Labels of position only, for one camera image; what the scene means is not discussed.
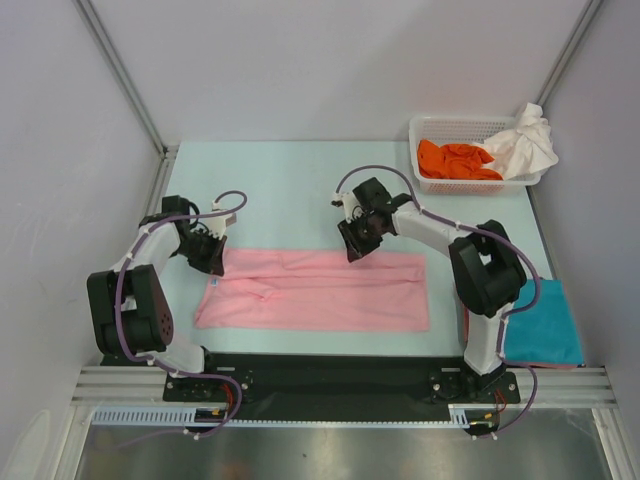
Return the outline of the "pink t shirt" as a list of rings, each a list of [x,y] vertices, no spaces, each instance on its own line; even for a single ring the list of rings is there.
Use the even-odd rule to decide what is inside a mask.
[[[430,328],[426,260],[374,252],[232,249],[195,313],[205,328],[414,333]]]

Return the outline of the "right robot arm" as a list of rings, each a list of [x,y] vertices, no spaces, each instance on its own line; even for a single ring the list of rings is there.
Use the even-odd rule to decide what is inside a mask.
[[[456,294],[468,313],[463,393],[484,401],[497,389],[493,373],[502,364],[503,336],[510,309],[527,278],[518,252],[501,223],[477,227],[428,213],[409,194],[392,196],[375,177],[347,193],[333,194],[345,219],[338,224],[347,259],[358,261],[376,250],[386,235],[418,241],[446,256]]]

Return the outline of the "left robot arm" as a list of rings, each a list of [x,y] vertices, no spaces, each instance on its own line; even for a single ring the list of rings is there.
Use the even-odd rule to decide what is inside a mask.
[[[161,364],[197,398],[214,397],[220,374],[205,365],[206,349],[181,337],[159,279],[175,256],[206,275],[222,276],[226,230],[235,223],[218,203],[202,216],[179,195],[162,199],[161,211],[144,217],[129,251],[110,269],[91,274],[87,293],[96,344],[116,365]]]

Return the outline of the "orange t shirt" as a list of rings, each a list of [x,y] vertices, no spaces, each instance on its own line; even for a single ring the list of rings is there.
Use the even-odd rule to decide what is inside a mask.
[[[500,173],[487,168],[494,158],[483,148],[470,144],[438,146],[421,140],[417,149],[419,171],[425,178],[442,180],[502,181]]]

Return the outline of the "white plastic basket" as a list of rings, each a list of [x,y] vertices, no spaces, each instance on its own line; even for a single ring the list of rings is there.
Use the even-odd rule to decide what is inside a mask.
[[[537,184],[540,172],[508,178],[482,143],[513,126],[512,117],[417,115],[409,121],[413,174],[426,194],[512,195]]]

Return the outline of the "white t shirt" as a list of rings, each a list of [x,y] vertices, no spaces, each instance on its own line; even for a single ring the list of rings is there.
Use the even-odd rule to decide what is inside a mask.
[[[490,168],[504,180],[543,173],[559,162],[553,148],[551,126],[540,105],[526,103],[513,125],[479,146],[493,157]]]

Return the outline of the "teal folded t shirt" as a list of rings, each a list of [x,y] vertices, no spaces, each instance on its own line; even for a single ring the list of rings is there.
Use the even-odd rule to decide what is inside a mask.
[[[581,341],[561,281],[541,280],[536,305],[509,317],[504,356],[508,362],[547,368],[584,364]]]

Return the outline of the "aluminium frame post left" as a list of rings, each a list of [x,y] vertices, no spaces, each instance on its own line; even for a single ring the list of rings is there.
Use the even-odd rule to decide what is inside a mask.
[[[167,146],[163,142],[148,108],[110,33],[101,19],[98,10],[93,2],[89,0],[73,0],[72,4],[84,22],[105,64],[112,73],[116,84],[139,122],[143,133],[151,143],[154,151],[160,158],[163,158],[167,152]]]

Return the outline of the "aluminium frame post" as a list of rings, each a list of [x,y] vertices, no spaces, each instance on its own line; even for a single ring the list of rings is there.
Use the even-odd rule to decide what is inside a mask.
[[[554,61],[535,103],[546,109],[546,105],[559,87],[568,72],[574,57],[587,39],[591,28],[596,23],[601,11],[608,4],[605,0],[588,0],[585,2],[572,30]]]
[[[112,73],[116,84],[139,122],[143,133],[151,143],[154,151],[160,158],[163,158],[167,152],[167,146],[163,142],[148,108],[110,33],[101,19],[98,10],[93,2],[89,0],[73,0],[72,4],[84,22],[105,64]]]

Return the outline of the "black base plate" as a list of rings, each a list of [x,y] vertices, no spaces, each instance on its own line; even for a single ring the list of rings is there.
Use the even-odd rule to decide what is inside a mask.
[[[215,379],[163,377],[169,403],[231,397],[238,419],[303,422],[440,421],[454,404],[517,405],[516,377],[500,366],[474,373],[460,357],[209,353]]]

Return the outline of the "aluminium front rail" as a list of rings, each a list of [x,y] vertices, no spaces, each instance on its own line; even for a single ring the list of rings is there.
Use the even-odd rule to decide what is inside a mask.
[[[617,408],[603,368],[535,370],[535,408]],[[150,367],[88,366],[81,370],[71,397],[73,405],[159,406],[166,375]]]

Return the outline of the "aluminium frame post right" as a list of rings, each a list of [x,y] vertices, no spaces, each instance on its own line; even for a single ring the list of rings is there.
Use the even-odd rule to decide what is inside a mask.
[[[572,30],[554,61],[535,103],[546,109],[546,105],[559,87],[568,72],[574,57],[587,39],[591,28],[596,23],[601,11],[608,4],[605,0],[588,0],[585,2]]]

